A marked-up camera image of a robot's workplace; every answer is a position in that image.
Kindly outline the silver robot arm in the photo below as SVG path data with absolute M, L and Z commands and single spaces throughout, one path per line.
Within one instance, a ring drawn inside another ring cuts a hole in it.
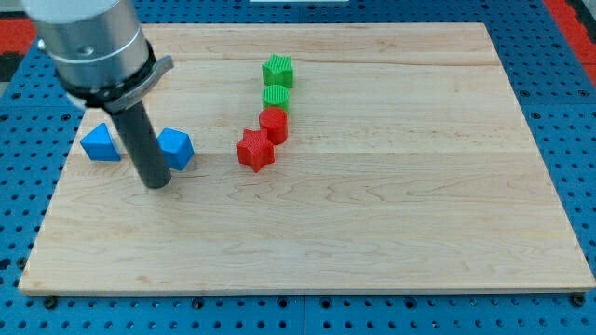
M 130 0 L 22 0 L 61 85 L 118 114 L 140 103 L 173 59 L 157 59 Z

